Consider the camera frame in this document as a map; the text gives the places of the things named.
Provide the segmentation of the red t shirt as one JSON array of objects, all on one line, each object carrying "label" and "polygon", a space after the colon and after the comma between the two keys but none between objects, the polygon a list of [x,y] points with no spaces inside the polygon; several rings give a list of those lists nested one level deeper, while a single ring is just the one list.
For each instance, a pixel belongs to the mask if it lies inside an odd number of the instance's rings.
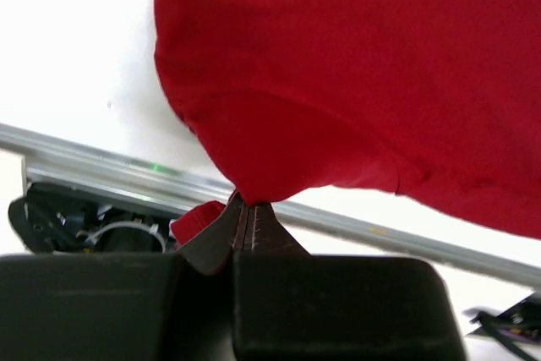
[{"label": "red t shirt", "polygon": [[540,235],[540,0],[154,0],[179,119],[253,205],[333,185]]}]

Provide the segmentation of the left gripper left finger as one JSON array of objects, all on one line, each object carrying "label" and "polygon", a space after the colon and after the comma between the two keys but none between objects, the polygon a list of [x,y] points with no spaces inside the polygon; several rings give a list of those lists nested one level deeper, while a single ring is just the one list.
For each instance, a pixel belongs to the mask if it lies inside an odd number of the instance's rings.
[{"label": "left gripper left finger", "polygon": [[232,251],[243,207],[235,190],[226,204],[212,200],[173,221],[176,252],[202,275],[219,272]]}]

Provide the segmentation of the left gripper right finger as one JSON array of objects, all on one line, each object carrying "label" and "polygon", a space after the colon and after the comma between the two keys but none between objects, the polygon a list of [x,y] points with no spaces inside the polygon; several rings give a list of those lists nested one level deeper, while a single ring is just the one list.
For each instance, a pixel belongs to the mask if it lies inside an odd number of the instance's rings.
[{"label": "left gripper right finger", "polygon": [[244,250],[252,254],[309,255],[278,221],[270,204],[249,207]]}]

